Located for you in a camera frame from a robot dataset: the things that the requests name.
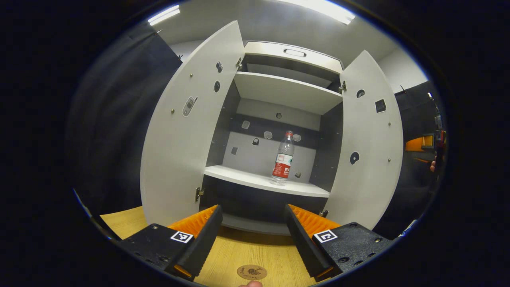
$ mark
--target door handle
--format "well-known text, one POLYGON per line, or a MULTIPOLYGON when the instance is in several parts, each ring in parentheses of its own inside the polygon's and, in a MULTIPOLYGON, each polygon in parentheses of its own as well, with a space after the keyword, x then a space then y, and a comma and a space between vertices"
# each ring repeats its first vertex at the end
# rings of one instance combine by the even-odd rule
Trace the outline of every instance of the door handle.
POLYGON ((293 55, 293 56, 303 57, 303 58, 307 56, 307 54, 305 52, 301 52, 301 51, 298 51, 298 50, 287 49, 287 48, 284 49, 284 53, 285 54, 289 54, 289 55, 293 55))

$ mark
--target red bottle label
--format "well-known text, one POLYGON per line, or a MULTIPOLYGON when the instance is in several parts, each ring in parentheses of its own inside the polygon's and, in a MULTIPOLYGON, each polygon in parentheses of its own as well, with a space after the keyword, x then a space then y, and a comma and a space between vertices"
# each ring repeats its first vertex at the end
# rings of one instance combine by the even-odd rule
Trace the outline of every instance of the red bottle label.
POLYGON ((274 163, 273 175, 288 178, 291 163, 292 163, 291 155, 277 154, 276 162, 274 163))

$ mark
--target upper shelf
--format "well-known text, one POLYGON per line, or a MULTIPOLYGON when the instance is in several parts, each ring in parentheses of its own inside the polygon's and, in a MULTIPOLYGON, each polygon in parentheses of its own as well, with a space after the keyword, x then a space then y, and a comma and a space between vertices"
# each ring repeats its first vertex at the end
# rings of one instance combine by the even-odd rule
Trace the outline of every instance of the upper shelf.
POLYGON ((271 178, 269 176, 252 174, 240 170, 227 168, 226 166, 222 165, 208 166, 206 167, 204 174, 229 182, 269 190, 277 193, 310 197, 323 197, 323 198, 329 197, 329 192, 311 183, 287 181, 283 185, 277 185, 271 183, 271 178))
POLYGON ((302 47, 273 43, 250 41, 244 47, 244 54, 250 56, 261 56, 275 61, 276 59, 287 59, 292 62, 304 63, 306 65, 338 74, 342 72, 342 64, 336 58, 323 53, 308 50, 302 47))
POLYGON ((239 71, 234 77, 239 96, 323 115, 342 102, 342 95, 292 79, 239 71))

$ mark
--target fingertip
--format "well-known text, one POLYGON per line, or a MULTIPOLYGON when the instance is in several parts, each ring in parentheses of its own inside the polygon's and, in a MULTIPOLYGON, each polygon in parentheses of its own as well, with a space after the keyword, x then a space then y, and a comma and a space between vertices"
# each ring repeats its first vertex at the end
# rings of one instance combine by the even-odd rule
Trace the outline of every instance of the fingertip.
POLYGON ((262 287, 262 283, 258 281, 250 281, 246 287, 262 287))

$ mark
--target wooden table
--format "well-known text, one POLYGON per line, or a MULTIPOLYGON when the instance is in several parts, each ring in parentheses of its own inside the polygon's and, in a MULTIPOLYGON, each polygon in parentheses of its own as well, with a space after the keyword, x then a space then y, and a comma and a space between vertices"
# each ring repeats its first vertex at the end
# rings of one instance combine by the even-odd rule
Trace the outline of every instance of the wooden table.
MULTIPOLYGON (((101 218, 122 239, 148 224, 142 207, 105 214, 101 218)), ((211 252, 195 282, 211 287, 238 287, 249 280, 237 275, 242 265, 267 270, 260 280, 264 287, 302 287, 315 284, 289 236, 266 235, 221 227, 211 252)))

